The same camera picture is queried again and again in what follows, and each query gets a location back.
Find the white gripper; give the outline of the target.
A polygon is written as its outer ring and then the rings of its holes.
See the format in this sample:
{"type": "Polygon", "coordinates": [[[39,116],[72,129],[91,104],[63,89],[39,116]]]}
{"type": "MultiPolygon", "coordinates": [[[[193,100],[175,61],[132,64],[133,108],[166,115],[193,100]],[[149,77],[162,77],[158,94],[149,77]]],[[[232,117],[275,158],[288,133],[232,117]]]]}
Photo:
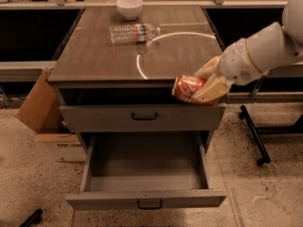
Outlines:
{"type": "Polygon", "coordinates": [[[195,72],[194,76],[207,79],[207,81],[202,89],[193,94],[192,98],[199,103],[207,103],[229,92],[229,80],[235,85],[247,85],[259,79],[262,73],[248,56],[246,40],[240,39],[229,45],[221,56],[215,56],[209,60],[195,72]]]}

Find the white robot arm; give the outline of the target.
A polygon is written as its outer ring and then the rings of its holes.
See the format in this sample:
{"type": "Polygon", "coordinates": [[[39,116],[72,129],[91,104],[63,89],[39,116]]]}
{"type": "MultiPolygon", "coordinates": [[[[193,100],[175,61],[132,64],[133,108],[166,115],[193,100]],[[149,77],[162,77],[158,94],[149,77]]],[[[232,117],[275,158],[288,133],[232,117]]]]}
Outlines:
{"type": "Polygon", "coordinates": [[[232,85],[247,85],[271,69],[303,59],[303,0],[289,0],[282,22],[274,22],[254,35],[229,45],[219,57],[201,67],[195,76],[205,85],[191,98],[207,103],[226,95],[232,85]]]}

